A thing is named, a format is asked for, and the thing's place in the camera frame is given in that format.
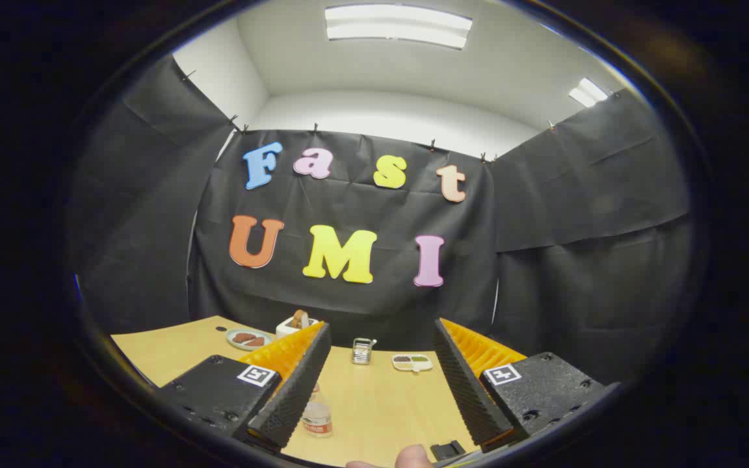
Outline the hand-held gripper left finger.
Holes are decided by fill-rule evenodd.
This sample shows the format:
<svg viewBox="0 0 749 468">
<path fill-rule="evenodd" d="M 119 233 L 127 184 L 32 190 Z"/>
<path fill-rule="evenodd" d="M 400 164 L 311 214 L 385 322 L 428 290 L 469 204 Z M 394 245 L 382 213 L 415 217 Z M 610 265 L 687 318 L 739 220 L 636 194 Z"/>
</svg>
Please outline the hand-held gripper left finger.
<svg viewBox="0 0 749 468">
<path fill-rule="evenodd" d="M 158 402 L 206 432 L 271 454 L 286 447 L 331 350 L 318 322 L 239 358 L 212 355 L 157 389 Z"/>
</svg>

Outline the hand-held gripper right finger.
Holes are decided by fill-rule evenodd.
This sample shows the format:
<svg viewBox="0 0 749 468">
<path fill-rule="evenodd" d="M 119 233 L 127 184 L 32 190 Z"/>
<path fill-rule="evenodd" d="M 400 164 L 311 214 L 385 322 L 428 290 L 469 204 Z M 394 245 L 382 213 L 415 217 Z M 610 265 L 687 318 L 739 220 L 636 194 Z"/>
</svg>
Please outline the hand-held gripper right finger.
<svg viewBox="0 0 749 468">
<path fill-rule="evenodd" d="M 618 388 L 556 353 L 526 357 L 443 318 L 433 343 L 467 431 L 484 453 L 542 436 Z"/>
</svg>

